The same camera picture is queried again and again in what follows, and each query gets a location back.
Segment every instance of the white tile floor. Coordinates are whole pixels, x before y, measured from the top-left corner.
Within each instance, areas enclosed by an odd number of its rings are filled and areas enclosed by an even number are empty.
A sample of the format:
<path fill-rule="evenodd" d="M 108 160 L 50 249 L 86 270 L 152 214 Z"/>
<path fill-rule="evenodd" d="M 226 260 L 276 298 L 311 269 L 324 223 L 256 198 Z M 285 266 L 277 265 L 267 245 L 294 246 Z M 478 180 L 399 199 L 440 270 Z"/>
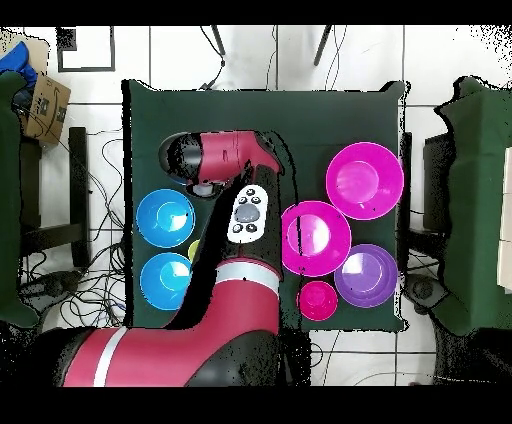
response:
<path fill-rule="evenodd" d="M 210 28 L 206 32 L 213 40 Z M 227 52 L 226 67 L 216 89 L 276 89 L 276 58 L 267 77 L 269 59 L 275 50 L 271 25 L 219 26 Z M 337 90 L 379 90 L 391 80 L 405 80 L 412 85 L 406 99 L 407 131 L 413 133 L 412 209 L 423 210 L 422 147 L 427 137 L 446 131 L 434 106 L 448 101 L 453 83 L 461 76 L 477 75 L 502 86 L 512 79 L 510 55 L 499 46 L 482 40 L 478 27 L 455 26 L 352 26 L 336 27 L 338 43 L 346 34 L 337 61 L 331 70 L 328 88 Z M 89 133 L 116 130 L 121 127 L 122 101 L 120 82 L 134 78 L 155 89 L 192 89 L 209 82 L 219 70 L 219 58 L 213 52 L 199 27 L 115 27 L 115 71 L 58 73 L 56 32 L 54 28 L 24 28 L 27 35 L 44 38 L 50 44 L 48 74 L 71 88 L 71 99 L 61 141 L 66 143 L 70 126 L 85 126 Z M 336 51 L 331 32 L 320 65 L 313 58 L 323 31 L 322 25 L 279 26 L 278 86 L 279 90 L 321 90 L 326 85 Z M 64 52 L 64 66 L 108 66 L 105 51 L 109 37 L 105 27 L 78 27 L 77 40 L 82 48 Z M 119 133 L 102 133 L 89 137 L 90 171 L 105 186 L 109 197 L 120 183 L 119 176 L 102 158 L 106 141 Z M 112 142 L 105 154 L 115 166 L 122 166 L 121 142 Z M 46 148 L 42 160 L 41 210 L 43 225 L 69 222 L 68 156 L 61 146 Z M 91 228 L 97 229 L 105 214 L 104 202 L 91 184 Z M 112 201 L 112 208 L 124 218 L 123 191 Z M 414 228 L 422 228 L 421 216 L 412 214 Z M 96 231 L 91 231 L 91 238 Z M 115 241 L 120 233 L 114 233 Z M 103 231 L 93 243 L 98 251 L 110 244 L 110 233 Z M 51 249 L 41 272 L 69 269 L 68 247 Z M 33 255 L 36 263 L 40 255 Z M 418 265 L 411 259 L 411 265 Z M 107 266 L 104 261 L 96 270 Z M 398 335 L 382 332 L 341 333 L 312 332 L 312 384 L 326 385 L 407 385 L 411 381 L 429 384 L 435 363 L 435 340 L 430 319 L 414 312 L 403 299 L 401 314 L 408 322 L 406 331 Z M 58 310 L 49 314 L 45 327 L 64 325 Z M 319 348 L 324 350 L 323 357 Z"/>

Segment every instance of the pink bowl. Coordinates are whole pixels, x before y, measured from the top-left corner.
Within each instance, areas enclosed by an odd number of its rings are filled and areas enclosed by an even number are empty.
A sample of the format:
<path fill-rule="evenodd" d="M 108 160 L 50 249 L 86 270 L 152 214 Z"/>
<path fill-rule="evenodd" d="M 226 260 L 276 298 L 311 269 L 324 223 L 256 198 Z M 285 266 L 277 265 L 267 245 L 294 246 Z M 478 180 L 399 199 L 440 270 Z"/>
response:
<path fill-rule="evenodd" d="M 327 195 L 344 215 L 358 220 L 380 218 L 395 207 L 404 188 L 397 157 L 380 144 L 354 143 L 331 161 Z"/>
<path fill-rule="evenodd" d="M 297 306 L 307 319 L 323 321 L 336 311 L 338 295 L 324 281 L 311 281 L 297 294 Z"/>
<path fill-rule="evenodd" d="M 284 211 L 281 224 L 283 265 L 295 274 L 330 274 L 350 252 L 348 222 L 328 203 L 310 200 L 292 205 Z"/>

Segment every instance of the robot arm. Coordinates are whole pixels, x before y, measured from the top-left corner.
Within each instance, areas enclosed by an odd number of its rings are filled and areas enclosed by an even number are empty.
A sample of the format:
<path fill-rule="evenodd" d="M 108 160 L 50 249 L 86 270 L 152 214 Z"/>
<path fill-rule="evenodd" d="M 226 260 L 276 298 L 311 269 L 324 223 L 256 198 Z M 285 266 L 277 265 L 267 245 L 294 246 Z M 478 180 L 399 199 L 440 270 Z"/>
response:
<path fill-rule="evenodd" d="M 159 156 L 189 188 L 223 187 L 182 308 L 163 329 L 45 333 L 30 355 L 32 382 L 44 369 L 40 383 L 62 386 L 275 384 L 281 168 L 270 144 L 253 131 L 187 133 L 165 140 Z"/>

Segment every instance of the dark green table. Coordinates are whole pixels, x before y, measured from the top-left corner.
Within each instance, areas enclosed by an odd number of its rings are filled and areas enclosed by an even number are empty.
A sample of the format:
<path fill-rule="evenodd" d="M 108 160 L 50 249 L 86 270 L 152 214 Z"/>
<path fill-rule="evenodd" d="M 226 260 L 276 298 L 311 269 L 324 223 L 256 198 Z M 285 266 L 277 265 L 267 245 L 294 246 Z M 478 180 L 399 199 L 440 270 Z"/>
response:
<path fill-rule="evenodd" d="M 497 284 L 505 149 L 512 146 L 512 92 L 462 78 L 439 107 L 455 141 L 444 284 L 450 295 L 433 313 L 451 333 L 512 329 L 512 295 Z"/>
<path fill-rule="evenodd" d="M 380 92 L 267 92 L 267 91 L 153 91 L 129 81 L 132 138 L 133 216 L 140 201 L 153 190 L 171 188 L 184 193 L 158 163 L 160 143 L 171 134 L 190 131 L 254 129 L 278 132 L 289 146 L 297 169 L 299 201 L 328 201 L 325 173 L 332 157 L 357 141 L 379 143 L 398 154 L 398 99 L 405 86 L 387 84 Z M 284 149 L 278 156 L 286 163 Z M 291 172 L 281 178 L 284 210 L 294 201 Z M 191 199 L 197 225 L 191 237 L 174 249 L 187 256 L 191 242 L 199 239 L 213 201 Z M 374 243 L 395 255 L 395 210 L 368 222 L 349 220 L 353 244 Z M 154 255 L 166 251 L 149 245 L 133 222 L 133 325 L 161 327 L 172 313 L 153 308 L 142 295 L 139 275 Z M 322 277 L 333 283 L 333 276 Z M 394 314 L 394 299 L 372 309 L 355 308 L 340 299 L 328 320 L 302 319 L 295 304 L 300 277 L 285 271 L 279 288 L 283 324 L 302 330 L 400 331 L 403 322 Z"/>

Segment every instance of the purple bowl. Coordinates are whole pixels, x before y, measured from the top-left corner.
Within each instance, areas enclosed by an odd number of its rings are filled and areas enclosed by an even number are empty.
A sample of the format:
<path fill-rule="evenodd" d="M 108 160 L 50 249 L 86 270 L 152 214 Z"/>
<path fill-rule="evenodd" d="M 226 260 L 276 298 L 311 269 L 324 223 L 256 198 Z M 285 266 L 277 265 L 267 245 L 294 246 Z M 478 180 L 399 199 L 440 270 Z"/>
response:
<path fill-rule="evenodd" d="M 334 272 L 340 296 L 359 308 L 374 308 L 395 292 L 398 268 L 393 257 L 373 244 L 350 249 L 347 259 Z"/>

